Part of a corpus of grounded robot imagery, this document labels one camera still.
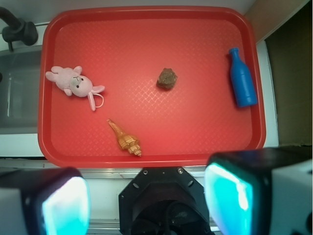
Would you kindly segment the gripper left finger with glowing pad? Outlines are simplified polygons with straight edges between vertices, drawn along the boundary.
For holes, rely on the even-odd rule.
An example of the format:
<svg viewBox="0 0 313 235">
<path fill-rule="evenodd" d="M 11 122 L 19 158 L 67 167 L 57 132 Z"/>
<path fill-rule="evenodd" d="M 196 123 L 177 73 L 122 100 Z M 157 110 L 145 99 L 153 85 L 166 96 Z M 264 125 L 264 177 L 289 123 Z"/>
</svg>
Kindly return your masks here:
<svg viewBox="0 0 313 235">
<path fill-rule="evenodd" d="M 88 183 L 75 168 L 0 173 L 2 235 L 85 235 L 90 210 Z"/>
</svg>

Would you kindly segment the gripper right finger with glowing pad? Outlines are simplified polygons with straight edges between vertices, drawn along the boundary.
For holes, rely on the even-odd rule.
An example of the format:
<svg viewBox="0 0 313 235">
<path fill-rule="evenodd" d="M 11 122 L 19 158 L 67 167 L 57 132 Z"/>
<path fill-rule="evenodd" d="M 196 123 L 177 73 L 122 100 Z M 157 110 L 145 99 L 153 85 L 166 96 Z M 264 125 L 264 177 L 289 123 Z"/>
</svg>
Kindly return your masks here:
<svg viewBox="0 0 313 235">
<path fill-rule="evenodd" d="M 215 153 L 204 172 L 204 195 L 224 235 L 310 235 L 313 150 L 285 146 Z"/>
</svg>

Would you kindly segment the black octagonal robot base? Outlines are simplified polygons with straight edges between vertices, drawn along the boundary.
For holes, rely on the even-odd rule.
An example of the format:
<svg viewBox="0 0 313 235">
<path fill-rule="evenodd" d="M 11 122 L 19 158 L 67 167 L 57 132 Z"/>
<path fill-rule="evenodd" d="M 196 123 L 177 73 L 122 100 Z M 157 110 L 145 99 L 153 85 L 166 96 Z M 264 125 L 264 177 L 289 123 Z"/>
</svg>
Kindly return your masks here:
<svg viewBox="0 0 313 235">
<path fill-rule="evenodd" d="M 212 235 L 203 186 L 182 167 L 144 168 L 118 196 L 123 235 Z"/>
</svg>

